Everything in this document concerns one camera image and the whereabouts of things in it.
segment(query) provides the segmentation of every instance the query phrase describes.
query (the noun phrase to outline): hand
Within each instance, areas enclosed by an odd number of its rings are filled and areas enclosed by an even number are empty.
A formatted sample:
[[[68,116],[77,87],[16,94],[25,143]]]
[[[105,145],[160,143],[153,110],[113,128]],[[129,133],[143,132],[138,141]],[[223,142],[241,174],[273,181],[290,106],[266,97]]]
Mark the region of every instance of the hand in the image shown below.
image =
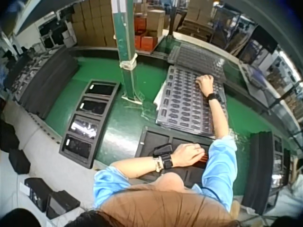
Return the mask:
[[[199,144],[180,144],[171,155],[173,167],[192,166],[199,161],[205,154]]]
[[[210,75],[204,75],[196,78],[196,83],[199,85],[203,95],[208,97],[214,92],[213,83],[214,78]]]

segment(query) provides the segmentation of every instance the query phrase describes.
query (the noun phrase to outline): smartwatch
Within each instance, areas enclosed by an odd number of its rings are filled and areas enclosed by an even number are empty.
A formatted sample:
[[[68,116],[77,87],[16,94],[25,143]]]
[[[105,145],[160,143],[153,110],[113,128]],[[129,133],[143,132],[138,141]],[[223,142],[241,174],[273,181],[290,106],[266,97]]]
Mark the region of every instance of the smartwatch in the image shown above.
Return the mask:
[[[208,97],[207,97],[206,99],[207,99],[208,102],[209,102],[210,100],[213,100],[213,99],[217,99],[217,100],[219,101],[219,103],[222,102],[221,97],[220,97],[218,94],[216,94],[216,93],[211,93],[211,94],[209,94]]]
[[[162,163],[164,169],[171,169],[172,168],[172,161],[171,161],[171,156],[170,154],[163,154],[160,155],[162,158]]]

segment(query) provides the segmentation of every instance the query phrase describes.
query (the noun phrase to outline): workbench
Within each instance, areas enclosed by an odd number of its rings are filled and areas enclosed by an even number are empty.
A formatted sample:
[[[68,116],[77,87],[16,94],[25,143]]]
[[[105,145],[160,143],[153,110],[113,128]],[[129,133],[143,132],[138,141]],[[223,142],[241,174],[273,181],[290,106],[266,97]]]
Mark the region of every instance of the workbench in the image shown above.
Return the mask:
[[[163,40],[156,52],[169,53],[179,41]],[[53,106],[45,122],[59,135],[63,136],[75,105],[91,79],[114,80],[121,82],[121,69],[118,54],[115,51],[82,51],[76,54],[80,69],[69,82]],[[98,149],[96,160],[109,165],[110,163],[134,157],[140,135],[144,126],[160,128],[155,124],[156,106],[153,100],[167,76],[169,64],[160,59],[141,56],[137,58],[136,73],[139,90],[144,95],[142,105],[137,105],[122,98],[121,89],[109,115],[105,133]],[[227,61],[223,67],[227,85],[232,83],[238,89],[247,91],[245,81],[238,66]],[[243,195],[247,169],[249,165],[250,134],[260,131],[272,131],[284,139],[285,147],[289,147],[288,137],[273,124],[260,117],[250,106],[246,106],[227,90],[227,111],[231,135],[238,146],[238,177],[234,183],[234,194]]]

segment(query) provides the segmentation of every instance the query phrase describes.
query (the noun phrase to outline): shirt sleeve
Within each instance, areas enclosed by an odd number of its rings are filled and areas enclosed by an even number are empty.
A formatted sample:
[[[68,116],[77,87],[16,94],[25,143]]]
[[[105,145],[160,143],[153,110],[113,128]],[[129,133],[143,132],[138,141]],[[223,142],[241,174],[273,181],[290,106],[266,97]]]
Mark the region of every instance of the shirt sleeve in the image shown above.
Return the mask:
[[[208,151],[208,162],[202,175],[204,195],[217,199],[211,192],[217,194],[223,206],[230,211],[232,205],[232,185],[237,177],[237,146],[231,136],[215,140]]]
[[[102,205],[114,193],[129,186],[128,178],[113,166],[97,172],[93,188],[95,208]]]

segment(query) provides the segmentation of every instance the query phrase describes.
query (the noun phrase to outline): green workbench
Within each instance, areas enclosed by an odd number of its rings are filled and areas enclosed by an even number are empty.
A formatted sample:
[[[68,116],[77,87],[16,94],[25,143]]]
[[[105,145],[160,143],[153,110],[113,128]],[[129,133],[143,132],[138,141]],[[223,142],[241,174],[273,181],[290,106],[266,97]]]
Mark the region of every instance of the green workbench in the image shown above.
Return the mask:
[[[167,44],[157,48],[166,52]],[[91,79],[114,80],[121,82],[119,61],[104,58],[78,58],[80,69],[61,93],[49,113],[46,123],[61,136],[85,86]],[[136,68],[138,87],[144,95],[143,105],[133,104],[121,98],[120,90],[107,121],[105,133],[97,152],[96,160],[109,165],[113,161],[134,157],[144,126],[159,128],[155,124],[156,107],[152,103],[167,76],[168,64],[161,60],[157,66],[139,62]],[[224,66],[228,80],[246,89],[242,75],[235,64]],[[249,107],[227,95],[227,111],[231,134],[235,137],[238,151],[238,177],[234,183],[234,195],[243,195],[250,157],[250,134],[272,131],[286,141],[287,138]]]

